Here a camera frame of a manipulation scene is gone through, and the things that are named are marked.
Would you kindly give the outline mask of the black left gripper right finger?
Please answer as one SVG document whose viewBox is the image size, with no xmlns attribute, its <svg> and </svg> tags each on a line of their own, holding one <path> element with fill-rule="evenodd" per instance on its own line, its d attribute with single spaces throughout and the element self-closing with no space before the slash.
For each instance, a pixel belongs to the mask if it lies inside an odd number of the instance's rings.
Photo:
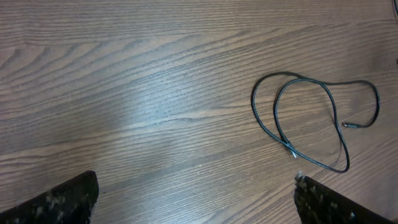
<svg viewBox="0 0 398 224">
<path fill-rule="evenodd" d="M 302 172 L 295 177 L 294 202 L 303 224 L 393 224 Z"/>
</svg>

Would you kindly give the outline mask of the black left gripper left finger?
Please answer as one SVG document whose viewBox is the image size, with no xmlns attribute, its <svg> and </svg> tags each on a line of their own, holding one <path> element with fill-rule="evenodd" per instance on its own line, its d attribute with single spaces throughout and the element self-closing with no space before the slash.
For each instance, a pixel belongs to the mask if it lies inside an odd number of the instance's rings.
<svg viewBox="0 0 398 224">
<path fill-rule="evenodd" d="M 92 170 L 1 213 L 2 224 L 89 224 L 99 196 Z"/>
</svg>

